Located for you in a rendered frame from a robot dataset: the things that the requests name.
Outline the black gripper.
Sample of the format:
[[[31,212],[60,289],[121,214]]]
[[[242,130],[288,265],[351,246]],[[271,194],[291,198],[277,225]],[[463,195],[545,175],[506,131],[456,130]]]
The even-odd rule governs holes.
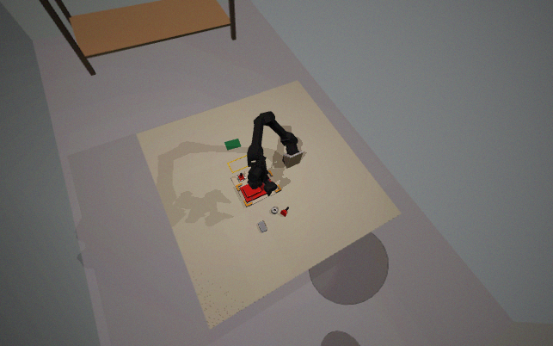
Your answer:
[[[260,179],[261,182],[264,182],[266,185],[263,187],[264,190],[267,192],[267,195],[270,196],[270,194],[277,189],[277,185],[274,182],[269,182],[269,176],[267,176],[268,170],[264,173],[262,173]]]

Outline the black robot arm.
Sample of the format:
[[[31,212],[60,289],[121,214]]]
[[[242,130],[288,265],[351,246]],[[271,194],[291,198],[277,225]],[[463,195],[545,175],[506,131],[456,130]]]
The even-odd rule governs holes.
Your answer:
[[[286,146],[286,152],[293,155],[299,152],[297,143],[298,139],[290,132],[287,132],[276,120],[272,111],[261,113],[254,119],[253,138],[247,152],[248,167],[251,167],[248,174],[248,185],[252,189],[259,188],[262,185],[261,175],[267,171],[266,158],[263,156],[263,148],[261,146],[263,127],[271,127],[279,136],[280,142]],[[256,160],[256,161],[255,161]],[[251,163],[251,161],[255,161]]]

